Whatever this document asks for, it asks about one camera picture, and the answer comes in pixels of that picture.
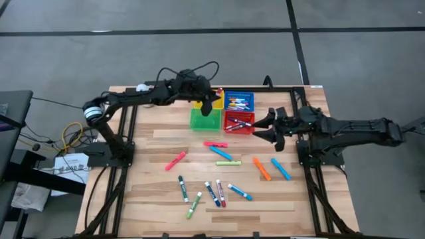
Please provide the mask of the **blue plastic basket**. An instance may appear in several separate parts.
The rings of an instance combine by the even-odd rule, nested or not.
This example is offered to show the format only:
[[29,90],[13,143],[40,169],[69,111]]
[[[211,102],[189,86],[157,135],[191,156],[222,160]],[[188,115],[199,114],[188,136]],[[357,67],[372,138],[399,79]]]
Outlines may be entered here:
[[244,111],[244,112],[253,112],[254,111],[254,94],[252,92],[235,92],[235,91],[227,91],[224,95],[224,109],[226,110],[228,107],[228,104],[231,103],[229,101],[229,98],[243,98],[249,104],[247,105],[250,108],[250,111]]

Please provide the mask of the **grey stand leg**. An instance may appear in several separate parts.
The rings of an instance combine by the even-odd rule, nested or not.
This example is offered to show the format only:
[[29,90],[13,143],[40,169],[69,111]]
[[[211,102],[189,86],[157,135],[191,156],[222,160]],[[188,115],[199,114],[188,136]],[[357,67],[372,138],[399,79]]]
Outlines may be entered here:
[[422,116],[400,128],[401,133],[417,133],[425,135],[425,116]]

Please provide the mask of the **dark green Expo marker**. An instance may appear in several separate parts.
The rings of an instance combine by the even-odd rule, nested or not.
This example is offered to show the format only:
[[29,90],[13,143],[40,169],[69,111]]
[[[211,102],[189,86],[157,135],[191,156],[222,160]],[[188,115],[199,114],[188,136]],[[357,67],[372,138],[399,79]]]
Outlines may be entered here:
[[185,186],[185,182],[183,180],[183,177],[181,175],[179,175],[178,180],[179,180],[181,192],[182,192],[182,195],[183,195],[183,200],[184,200],[184,202],[188,202],[189,197],[187,195],[187,190],[186,190],[186,186]]

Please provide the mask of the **thin purple marker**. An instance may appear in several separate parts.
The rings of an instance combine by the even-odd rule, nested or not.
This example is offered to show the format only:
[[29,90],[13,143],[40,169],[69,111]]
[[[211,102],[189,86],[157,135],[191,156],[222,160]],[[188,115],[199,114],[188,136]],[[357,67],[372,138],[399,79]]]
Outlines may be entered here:
[[234,122],[239,123],[239,124],[244,125],[244,126],[252,127],[251,123],[248,123],[246,121],[242,121],[242,120],[239,120],[239,119],[236,119],[236,118],[228,118],[228,120],[234,121]]

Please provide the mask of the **yellow plastic basket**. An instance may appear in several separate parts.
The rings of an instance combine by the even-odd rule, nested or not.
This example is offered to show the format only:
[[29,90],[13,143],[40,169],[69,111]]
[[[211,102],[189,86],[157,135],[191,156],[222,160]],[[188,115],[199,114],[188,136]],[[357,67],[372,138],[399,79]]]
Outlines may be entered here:
[[[219,99],[215,100],[212,104],[212,108],[214,110],[222,110],[224,108],[224,90],[222,88],[218,89],[219,91]],[[202,102],[193,102],[194,109],[201,109],[203,103]]]

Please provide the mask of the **black bar device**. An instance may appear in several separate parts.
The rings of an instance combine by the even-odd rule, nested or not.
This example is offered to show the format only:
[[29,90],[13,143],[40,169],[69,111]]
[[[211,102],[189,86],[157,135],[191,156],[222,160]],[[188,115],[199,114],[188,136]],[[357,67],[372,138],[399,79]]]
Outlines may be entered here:
[[143,84],[146,86],[174,86],[180,84],[194,84],[197,79],[194,78],[184,78],[184,79],[170,79],[170,80],[154,80],[154,81],[146,81]]

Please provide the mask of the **blue highlighter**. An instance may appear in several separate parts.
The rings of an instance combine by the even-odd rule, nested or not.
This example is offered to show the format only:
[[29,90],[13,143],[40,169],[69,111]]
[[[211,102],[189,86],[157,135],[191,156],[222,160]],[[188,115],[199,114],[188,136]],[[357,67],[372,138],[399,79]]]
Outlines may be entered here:
[[210,147],[209,147],[209,149],[210,149],[212,152],[214,152],[214,153],[216,153],[216,154],[220,155],[221,157],[224,157],[225,159],[227,159],[227,160],[229,160],[229,161],[232,161],[232,156],[231,156],[231,155],[229,155],[229,154],[227,154],[226,152],[224,152],[224,151],[220,150],[219,148],[214,147],[214,146],[210,146]]
[[282,167],[282,165],[275,159],[271,158],[271,163],[273,166],[284,176],[287,181],[290,181],[292,178],[288,172]]

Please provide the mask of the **white bulb lamp brass base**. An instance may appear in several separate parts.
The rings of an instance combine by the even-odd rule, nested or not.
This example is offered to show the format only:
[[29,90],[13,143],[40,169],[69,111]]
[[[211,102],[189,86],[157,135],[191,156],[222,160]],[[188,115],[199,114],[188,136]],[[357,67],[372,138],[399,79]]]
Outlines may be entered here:
[[[135,88],[136,92],[139,93],[144,93],[146,96],[151,96],[151,92],[154,90],[155,86],[154,85],[147,85],[147,84],[138,84]],[[151,102],[151,100],[149,101],[148,104],[144,104],[142,105],[143,108],[153,108],[154,105]]]

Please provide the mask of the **black side table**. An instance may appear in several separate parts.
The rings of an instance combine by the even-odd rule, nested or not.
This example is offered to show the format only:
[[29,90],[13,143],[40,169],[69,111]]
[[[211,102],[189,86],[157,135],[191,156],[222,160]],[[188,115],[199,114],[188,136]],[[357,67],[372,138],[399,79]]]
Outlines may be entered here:
[[30,90],[0,91],[0,234],[11,209],[19,183],[40,186],[54,191],[83,195],[86,185],[45,173],[34,168],[40,155],[16,149],[25,118],[31,105]]

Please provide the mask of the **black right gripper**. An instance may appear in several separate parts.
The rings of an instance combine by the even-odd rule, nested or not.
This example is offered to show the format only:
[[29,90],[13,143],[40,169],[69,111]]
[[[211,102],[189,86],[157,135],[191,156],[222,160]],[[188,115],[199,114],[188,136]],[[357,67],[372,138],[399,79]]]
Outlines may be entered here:
[[253,127],[268,129],[274,123],[274,129],[265,131],[255,131],[252,134],[270,143],[275,143],[275,150],[281,152],[285,147],[285,136],[292,136],[298,130],[300,119],[287,115],[284,107],[276,108],[275,113],[268,113],[267,116],[252,124]]

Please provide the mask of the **orange highlighter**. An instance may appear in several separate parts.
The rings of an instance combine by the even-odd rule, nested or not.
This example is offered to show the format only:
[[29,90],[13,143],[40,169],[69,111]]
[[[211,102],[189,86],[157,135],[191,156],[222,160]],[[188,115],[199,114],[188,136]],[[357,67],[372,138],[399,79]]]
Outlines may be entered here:
[[271,180],[271,176],[270,174],[265,170],[263,164],[261,164],[261,162],[259,161],[258,158],[254,157],[253,158],[253,163],[255,164],[255,166],[257,166],[257,168],[260,170],[261,174],[264,176],[264,178],[267,181]]

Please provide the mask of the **red plastic basket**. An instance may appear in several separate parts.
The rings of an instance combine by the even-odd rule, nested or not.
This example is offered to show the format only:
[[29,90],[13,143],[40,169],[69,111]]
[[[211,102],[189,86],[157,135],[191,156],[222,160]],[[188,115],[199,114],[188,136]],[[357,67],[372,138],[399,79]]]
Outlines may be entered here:
[[225,128],[227,126],[237,124],[234,121],[228,120],[228,118],[236,118],[238,120],[246,121],[248,123],[253,124],[254,121],[255,121],[255,113],[254,112],[225,111],[225,115],[224,115],[224,131],[226,133],[238,133],[238,134],[249,135],[249,134],[254,132],[254,128],[248,127],[248,126],[242,128],[242,129],[236,130],[236,131],[226,130]]

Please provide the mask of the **white plastic bag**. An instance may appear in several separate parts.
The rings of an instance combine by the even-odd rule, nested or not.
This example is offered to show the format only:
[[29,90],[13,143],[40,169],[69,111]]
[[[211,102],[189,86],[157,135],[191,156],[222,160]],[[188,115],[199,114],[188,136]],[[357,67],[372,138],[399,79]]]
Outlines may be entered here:
[[18,183],[11,206],[24,210],[42,212],[47,202],[50,190],[44,187]]

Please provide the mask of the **light green Expo marker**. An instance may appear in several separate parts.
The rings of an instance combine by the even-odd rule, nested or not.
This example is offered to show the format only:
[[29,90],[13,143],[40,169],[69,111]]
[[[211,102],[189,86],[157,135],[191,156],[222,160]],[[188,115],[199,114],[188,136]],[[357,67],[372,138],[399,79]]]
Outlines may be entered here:
[[202,195],[203,195],[202,192],[197,193],[192,205],[189,208],[188,213],[186,214],[186,219],[190,219],[192,217],[197,205],[199,204],[199,201],[200,201]]

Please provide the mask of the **teal Expo marker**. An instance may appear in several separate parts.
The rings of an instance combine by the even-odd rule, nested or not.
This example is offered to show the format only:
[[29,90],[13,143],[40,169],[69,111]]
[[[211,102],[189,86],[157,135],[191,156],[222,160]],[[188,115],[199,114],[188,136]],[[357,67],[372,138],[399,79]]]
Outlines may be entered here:
[[237,193],[238,195],[244,197],[246,200],[252,201],[253,198],[251,195],[249,195],[248,193],[246,193],[245,191],[243,191],[242,189],[239,189],[238,187],[232,185],[232,184],[228,184],[228,188],[230,190],[232,190],[233,192]]

